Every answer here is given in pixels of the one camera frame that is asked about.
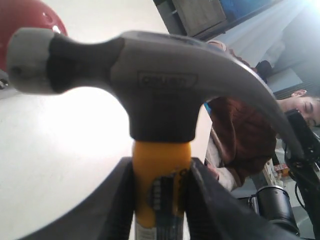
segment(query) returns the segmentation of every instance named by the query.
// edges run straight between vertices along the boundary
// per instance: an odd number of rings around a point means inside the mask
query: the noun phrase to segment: brown jacket
[[[261,172],[275,152],[276,132],[254,108],[229,97],[208,103],[212,136],[224,166],[238,186]]]

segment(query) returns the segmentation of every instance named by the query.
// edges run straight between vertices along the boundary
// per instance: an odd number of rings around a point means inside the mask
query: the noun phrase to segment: white tabletop
[[[192,155],[204,160],[211,121],[200,111]],[[31,233],[75,207],[130,156],[128,116],[103,90],[0,100],[0,239]]]

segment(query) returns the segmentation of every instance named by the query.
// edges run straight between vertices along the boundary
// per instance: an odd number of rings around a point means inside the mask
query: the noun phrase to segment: yellow handle
[[[191,163],[190,143],[136,142],[133,147],[133,172],[135,175],[135,216],[144,228],[156,226],[156,215],[148,204],[148,192],[156,178],[175,174],[173,184],[173,214],[183,217],[180,193],[184,189],[183,177]]]

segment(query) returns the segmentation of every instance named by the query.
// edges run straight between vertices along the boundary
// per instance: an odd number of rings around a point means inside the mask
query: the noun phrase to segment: black cylinder
[[[289,194],[279,186],[265,186],[256,193],[259,214],[270,223],[300,235]]]

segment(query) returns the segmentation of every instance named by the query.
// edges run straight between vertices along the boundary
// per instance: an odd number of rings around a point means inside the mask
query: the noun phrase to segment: red helmet
[[[52,29],[67,35],[58,15],[40,0],[0,0],[0,70],[4,72],[8,42],[23,27]]]

